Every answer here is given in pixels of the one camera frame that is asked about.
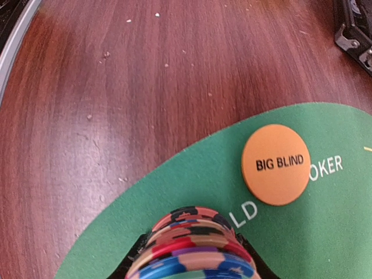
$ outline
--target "black chip holder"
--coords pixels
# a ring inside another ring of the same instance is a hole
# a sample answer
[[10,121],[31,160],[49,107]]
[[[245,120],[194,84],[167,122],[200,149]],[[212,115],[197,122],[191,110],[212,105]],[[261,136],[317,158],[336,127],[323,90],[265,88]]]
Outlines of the black chip holder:
[[372,1],[334,0],[335,42],[372,76]]
[[0,49],[2,50],[28,0],[0,0]]
[[[147,240],[151,234],[142,234],[139,236],[137,241],[134,243],[132,248],[129,250],[126,257],[121,261],[115,271],[107,279],[124,279],[129,268],[139,257],[140,253],[145,248]],[[242,235],[237,234],[237,240],[244,247],[244,249],[251,255],[253,260],[256,263],[256,268],[258,274],[260,274],[261,279],[280,279],[278,276],[273,273],[270,268],[265,264],[261,259],[258,253],[254,250],[253,246],[248,242],[248,240]]]

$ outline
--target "wooden table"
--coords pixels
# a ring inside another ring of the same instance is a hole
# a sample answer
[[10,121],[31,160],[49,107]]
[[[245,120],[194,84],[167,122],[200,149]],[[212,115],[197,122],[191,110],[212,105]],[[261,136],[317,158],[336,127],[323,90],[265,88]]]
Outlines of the wooden table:
[[372,78],[333,36],[332,0],[45,0],[0,109],[2,279],[52,278],[115,198],[237,121],[371,113]]

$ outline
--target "green poker table mat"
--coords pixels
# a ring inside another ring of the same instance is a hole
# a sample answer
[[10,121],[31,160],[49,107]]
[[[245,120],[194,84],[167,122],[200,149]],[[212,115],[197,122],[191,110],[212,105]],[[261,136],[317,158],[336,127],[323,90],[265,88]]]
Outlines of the green poker table mat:
[[[268,124],[296,131],[319,168],[310,172],[300,198],[287,206],[257,200],[241,174],[248,138]],[[345,105],[304,103],[241,121],[183,150],[117,198],[76,241],[55,278],[105,279],[160,218],[199,205],[228,218],[281,278],[370,279],[369,148],[372,117]],[[336,156],[342,158],[342,169],[321,170],[327,158]]]

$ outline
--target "poker chip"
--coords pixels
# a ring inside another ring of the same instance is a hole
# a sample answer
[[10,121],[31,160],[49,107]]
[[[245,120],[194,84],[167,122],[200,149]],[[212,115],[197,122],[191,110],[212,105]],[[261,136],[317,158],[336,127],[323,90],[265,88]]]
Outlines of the poker chip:
[[197,270],[174,274],[163,279],[247,279],[247,276],[238,273],[215,269]]
[[149,247],[133,263],[127,275],[131,276],[136,270],[140,269],[151,260],[161,257],[167,253],[171,253],[174,250],[200,246],[223,248],[227,252],[231,252],[239,257],[242,257],[248,263],[253,262],[250,254],[238,242],[229,241],[227,238],[222,236],[192,235],[190,237],[181,237],[171,241],[160,242],[152,248]]
[[134,273],[130,279],[158,279],[194,270],[215,269],[252,278],[256,270],[245,260],[227,253],[191,252],[169,257]]
[[188,235],[224,235],[226,238],[234,241],[235,236],[231,235],[229,231],[221,228],[217,223],[188,223],[184,226],[179,226],[177,228],[169,228],[168,230],[160,230],[161,233],[155,234],[148,240],[147,246],[151,246],[153,242],[163,242],[164,239],[175,239],[182,236]]
[[217,211],[176,209],[155,224],[126,279],[260,279],[250,254]]
[[168,224],[182,220],[182,218],[185,218],[186,216],[194,215],[202,215],[205,217],[209,217],[213,221],[221,223],[223,226],[226,226],[229,230],[231,230],[234,233],[233,227],[218,211],[209,208],[204,208],[201,206],[186,206],[184,208],[178,208],[170,212],[155,224],[152,231],[157,231],[162,227],[168,226]]

